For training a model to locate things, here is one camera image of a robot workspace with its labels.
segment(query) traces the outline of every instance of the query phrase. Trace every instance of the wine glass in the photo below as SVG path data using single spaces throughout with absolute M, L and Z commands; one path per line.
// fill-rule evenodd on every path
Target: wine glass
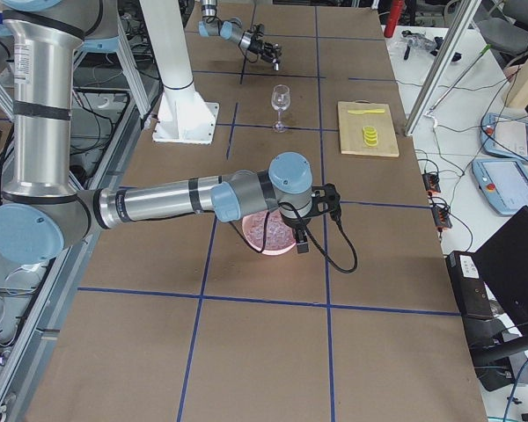
M 278 121 L 272 128 L 275 132 L 281 133 L 288 130 L 282 123 L 282 113 L 290 106 L 290 87 L 286 85 L 276 85 L 272 92 L 272 107 L 278 112 Z

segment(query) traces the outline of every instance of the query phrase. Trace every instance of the white table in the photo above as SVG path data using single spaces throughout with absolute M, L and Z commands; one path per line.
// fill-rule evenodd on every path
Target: white table
M 414 33 L 425 32 L 426 36 L 431 39 L 435 36 L 444 37 L 447 29 L 398 26 L 393 38 L 386 41 L 393 72 L 400 85 L 401 100 L 405 113 L 408 115 L 421 90 L 420 86 L 414 85 L 423 84 L 434 61 L 434 56 L 425 51 L 412 50 L 408 60 L 405 61 L 403 57 L 406 44 L 402 42 L 400 34 L 406 29 Z M 449 66 L 440 84 L 452 84 L 461 71 L 475 60 L 475 57 L 484 47 L 485 41 L 480 34 L 475 30 L 468 30 L 457 48 L 457 51 L 463 55 L 462 59 Z M 459 86 L 476 89 L 493 85 L 503 80 L 502 70 L 496 63 L 495 58 L 487 53 L 460 82 Z M 525 110 L 503 109 L 502 94 L 508 91 L 509 87 L 509 84 L 500 82 L 493 87 L 478 91 L 454 90 L 436 109 L 435 116 L 438 124 L 454 129 L 478 126 L 481 117 L 487 109 L 491 113 L 502 113 L 502 115 L 516 118 L 527 115 Z M 499 89 L 501 94 L 496 96 L 489 107 L 491 99 Z M 445 90 L 446 88 L 444 87 L 439 88 L 430 104 L 434 104 Z M 508 217 L 497 214 L 489 206 L 471 172 L 470 163 L 476 156 L 488 157 L 480 151 L 479 129 L 473 128 L 463 133 L 455 133 L 438 127 L 435 135 L 433 121 L 428 118 L 422 118 L 413 133 L 413 137 L 414 145 L 418 149 L 418 158 L 428 158 L 437 164 L 441 172 L 440 187 L 442 193 L 439 196 L 451 202 L 451 212 L 473 232 L 473 244 L 470 251 L 476 251 L 508 220 Z M 456 187 L 453 200 L 453 188 L 458 182 L 458 177 L 453 171 L 460 173 L 460 170 L 445 160 L 456 164 L 461 169 L 466 169 L 465 176 L 461 178 Z M 435 170 L 435 166 L 432 163 L 419 161 L 419 165 L 422 171 L 425 165 L 427 171 Z M 455 219 L 452 219 L 452 224 L 453 228 L 443 233 L 442 251 L 444 254 L 454 250 L 465 250 L 470 244 L 471 236 L 469 231 Z M 489 417 L 502 418 L 506 406 L 506 397 L 510 394 L 510 389 L 511 386 L 507 386 L 489 393 L 481 387 L 481 394 Z M 522 400 L 522 403 L 511 405 L 509 418 L 520 421 L 521 413 L 528 413 L 528 387 L 519 386 L 515 397 Z

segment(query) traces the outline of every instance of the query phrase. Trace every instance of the computer monitor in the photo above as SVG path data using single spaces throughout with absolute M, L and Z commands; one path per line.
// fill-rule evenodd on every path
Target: computer monitor
M 522 333 L 521 338 L 472 350 L 475 366 L 528 350 L 528 207 L 522 207 L 474 254 L 480 277 Z

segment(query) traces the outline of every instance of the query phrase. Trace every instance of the red cylinder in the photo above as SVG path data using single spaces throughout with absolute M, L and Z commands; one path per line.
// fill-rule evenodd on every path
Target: red cylinder
M 391 4 L 391 11 L 389 12 L 389 18 L 385 24 L 384 36 L 386 38 L 391 38 L 395 32 L 395 26 L 399 22 L 401 16 L 401 11 L 403 10 L 403 4 L 405 0 L 393 0 Z

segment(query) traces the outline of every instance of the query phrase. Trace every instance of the pink plate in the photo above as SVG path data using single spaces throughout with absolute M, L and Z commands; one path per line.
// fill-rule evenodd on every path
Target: pink plate
M 266 211 L 247 215 L 243 218 L 243 233 L 248 243 L 255 249 L 262 248 L 262 238 L 264 231 L 264 219 Z M 265 255 L 282 255 L 296 245 L 293 231 L 282 221 L 280 211 L 276 209 L 268 217 L 268 230 L 266 239 L 266 249 L 262 252 Z

